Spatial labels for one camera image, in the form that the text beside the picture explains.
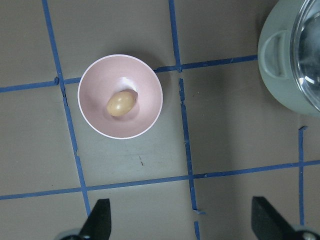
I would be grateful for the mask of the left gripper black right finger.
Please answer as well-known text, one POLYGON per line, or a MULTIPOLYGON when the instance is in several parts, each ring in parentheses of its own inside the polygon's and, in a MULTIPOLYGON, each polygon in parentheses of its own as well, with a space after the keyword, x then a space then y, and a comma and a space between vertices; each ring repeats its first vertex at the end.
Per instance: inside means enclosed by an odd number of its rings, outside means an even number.
POLYGON ((263 196, 251 202, 251 228, 258 240, 295 240, 296 231, 263 196))

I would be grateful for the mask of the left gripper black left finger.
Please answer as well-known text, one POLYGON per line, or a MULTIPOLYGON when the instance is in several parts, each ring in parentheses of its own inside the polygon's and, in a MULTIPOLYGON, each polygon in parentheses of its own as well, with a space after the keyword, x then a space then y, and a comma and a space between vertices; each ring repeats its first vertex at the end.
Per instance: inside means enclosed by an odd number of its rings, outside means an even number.
POLYGON ((108 240, 111 236, 110 200, 99 199, 86 222, 82 226, 79 237, 82 240, 108 240))

